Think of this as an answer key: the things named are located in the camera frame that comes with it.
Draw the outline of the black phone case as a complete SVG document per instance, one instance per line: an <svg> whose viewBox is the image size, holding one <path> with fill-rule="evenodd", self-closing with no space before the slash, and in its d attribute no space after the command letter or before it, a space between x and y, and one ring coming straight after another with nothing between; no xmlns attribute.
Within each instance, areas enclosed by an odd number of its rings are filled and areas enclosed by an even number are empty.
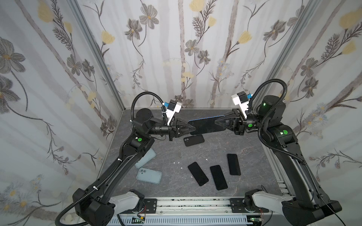
<svg viewBox="0 0 362 226"><path fill-rule="evenodd" d="M193 136L184 138L184 144L186 147L191 147L194 145L202 144L202 143L204 143L204 141L205 141L205 139L202 134L193 135Z"/></svg>

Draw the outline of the black phone with blue edge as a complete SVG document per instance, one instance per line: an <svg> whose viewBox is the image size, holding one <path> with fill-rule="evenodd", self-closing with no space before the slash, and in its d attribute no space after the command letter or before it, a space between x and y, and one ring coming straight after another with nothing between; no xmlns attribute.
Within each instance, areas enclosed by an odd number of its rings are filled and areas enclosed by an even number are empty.
<svg viewBox="0 0 362 226"><path fill-rule="evenodd" d="M190 134L199 135L226 130L223 126L215 123L216 120L222 117L223 115L188 121L188 124L195 128L195 131L191 132Z"/></svg>

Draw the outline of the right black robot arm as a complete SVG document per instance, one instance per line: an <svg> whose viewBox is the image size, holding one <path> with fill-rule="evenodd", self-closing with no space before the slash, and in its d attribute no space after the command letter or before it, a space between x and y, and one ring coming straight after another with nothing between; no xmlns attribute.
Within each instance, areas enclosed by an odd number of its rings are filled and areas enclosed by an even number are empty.
<svg viewBox="0 0 362 226"><path fill-rule="evenodd" d="M293 226L307 226L342 211L341 204L329 198L311 172L293 130L281 122L285 103L277 96L267 95L257 113L253 113L251 98L245 92L232 95L237 108L215 123L235 135L256 131L261 143L280 161L294 193L280 196L255 189L245 193L245 209L268 209L283 215Z"/></svg>

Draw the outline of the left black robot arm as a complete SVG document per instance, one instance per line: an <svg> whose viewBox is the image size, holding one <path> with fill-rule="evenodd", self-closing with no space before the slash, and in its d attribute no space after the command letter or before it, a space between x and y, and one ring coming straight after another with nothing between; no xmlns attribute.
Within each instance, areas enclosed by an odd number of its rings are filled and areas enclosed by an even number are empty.
<svg viewBox="0 0 362 226"><path fill-rule="evenodd" d="M111 197L116 187L129 170L138 162L155 142L154 136L168 136L172 141L195 131L187 122L172 119L168 122L153 116L150 109L140 109L132 119L132 131L120 146L119 156L111 166L85 190L77 189L73 194L73 203L66 207L55 219L55 225L62 226L62 217L72 209L81 217L83 226L106 226L112 219L116 205Z"/></svg>

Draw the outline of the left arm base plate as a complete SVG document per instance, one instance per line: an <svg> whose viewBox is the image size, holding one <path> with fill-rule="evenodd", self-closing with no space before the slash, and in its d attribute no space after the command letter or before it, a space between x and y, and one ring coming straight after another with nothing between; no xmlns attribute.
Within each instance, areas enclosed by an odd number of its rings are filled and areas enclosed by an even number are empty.
<svg viewBox="0 0 362 226"><path fill-rule="evenodd" d="M155 214L156 207L157 207L157 199L141 199L137 204L136 213Z"/></svg>

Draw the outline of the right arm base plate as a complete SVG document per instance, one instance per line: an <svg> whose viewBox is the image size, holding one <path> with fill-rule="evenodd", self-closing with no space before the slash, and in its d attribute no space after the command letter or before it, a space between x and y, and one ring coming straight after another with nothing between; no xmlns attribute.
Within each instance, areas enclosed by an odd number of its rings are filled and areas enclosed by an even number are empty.
<svg viewBox="0 0 362 226"><path fill-rule="evenodd" d="M232 213L269 213L268 209L257 208L257 207L246 207L244 198L230 198L230 207Z"/></svg>

